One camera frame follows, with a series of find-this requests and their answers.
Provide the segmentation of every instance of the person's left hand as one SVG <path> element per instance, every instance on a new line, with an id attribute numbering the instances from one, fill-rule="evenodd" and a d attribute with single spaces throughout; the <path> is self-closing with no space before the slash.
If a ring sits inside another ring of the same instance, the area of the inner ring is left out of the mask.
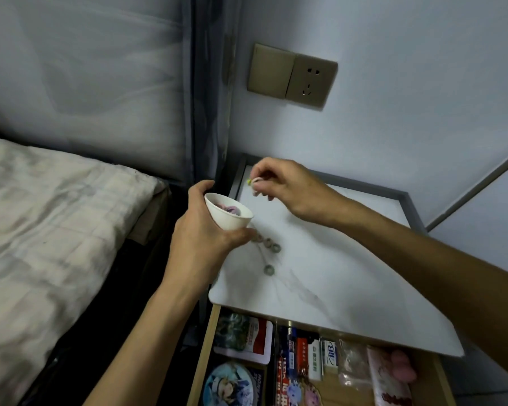
<path id="1" fill-rule="evenodd" d="M 213 221 L 203 197 L 213 184 L 201 181 L 188 190 L 188 210 L 175 224 L 162 281 L 196 300 L 214 281 L 228 253 L 256 236 L 252 228 L 224 231 Z"/>

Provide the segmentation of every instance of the beige switch plate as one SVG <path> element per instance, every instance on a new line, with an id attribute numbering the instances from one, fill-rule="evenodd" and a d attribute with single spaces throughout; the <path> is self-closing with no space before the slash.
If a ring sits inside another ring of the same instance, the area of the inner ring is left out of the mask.
<path id="1" fill-rule="evenodd" d="M 298 54 L 293 65 L 286 99 L 313 107 L 323 107 L 337 70 L 338 63 L 335 61 Z"/>
<path id="2" fill-rule="evenodd" d="M 275 98 L 286 98 L 296 54 L 255 44 L 252 52 L 248 91 L 269 95 Z"/>

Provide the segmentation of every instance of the pink package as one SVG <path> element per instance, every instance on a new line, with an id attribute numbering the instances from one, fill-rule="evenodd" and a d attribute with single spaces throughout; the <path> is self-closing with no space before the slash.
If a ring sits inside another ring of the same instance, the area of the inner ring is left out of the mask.
<path id="1" fill-rule="evenodd" d="M 408 385 L 392 376 L 393 364 L 389 353 L 380 348 L 368 347 L 367 355 L 376 406 L 413 406 Z"/>

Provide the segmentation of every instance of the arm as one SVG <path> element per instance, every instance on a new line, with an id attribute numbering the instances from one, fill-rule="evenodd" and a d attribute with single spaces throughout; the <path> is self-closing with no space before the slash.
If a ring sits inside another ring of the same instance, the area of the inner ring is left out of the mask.
<path id="1" fill-rule="evenodd" d="M 228 253 L 256 232 L 221 230 L 210 217 L 202 181 L 188 191 L 188 211 L 175 225 L 163 280 L 84 406 L 154 405 L 181 331 Z"/>
<path id="2" fill-rule="evenodd" d="M 254 189 L 365 246 L 508 371 L 508 272 L 343 197 L 293 161 L 266 158 L 252 169 L 257 176 L 267 180 Z"/>

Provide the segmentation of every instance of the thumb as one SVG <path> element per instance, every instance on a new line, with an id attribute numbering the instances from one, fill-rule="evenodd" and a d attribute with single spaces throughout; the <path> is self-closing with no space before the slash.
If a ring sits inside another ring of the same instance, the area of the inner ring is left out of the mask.
<path id="1" fill-rule="evenodd" d="M 261 192 L 264 195 L 268 195 L 270 197 L 275 197 L 280 199 L 283 195 L 284 185 L 279 184 L 275 181 L 258 181 L 252 184 L 252 188 L 255 191 Z"/>
<path id="2" fill-rule="evenodd" d="M 238 248 L 254 239 L 258 232 L 254 228 L 241 228 L 238 230 L 226 231 L 231 249 Z"/>

